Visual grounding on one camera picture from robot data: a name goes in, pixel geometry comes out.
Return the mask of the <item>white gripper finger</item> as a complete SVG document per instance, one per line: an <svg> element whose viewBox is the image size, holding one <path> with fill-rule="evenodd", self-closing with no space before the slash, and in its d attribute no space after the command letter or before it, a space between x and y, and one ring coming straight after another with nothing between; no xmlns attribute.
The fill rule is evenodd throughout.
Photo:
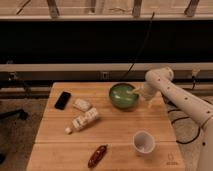
<svg viewBox="0 0 213 171"><path fill-rule="evenodd" d="M141 94L141 89L136 88L132 91L133 94Z"/></svg>

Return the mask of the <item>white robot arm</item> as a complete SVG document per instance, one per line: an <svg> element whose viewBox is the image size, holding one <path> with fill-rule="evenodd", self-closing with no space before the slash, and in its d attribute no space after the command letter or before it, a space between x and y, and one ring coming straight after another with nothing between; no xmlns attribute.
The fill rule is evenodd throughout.
<svg viewBox="0 0 213 171"><path fill-rule="evenodd" d="M187 114L204 132L196 171L213 171L213 105L176 86L169 67L149 70L145 82L133 93L151 100L160 91Z"/></svg>

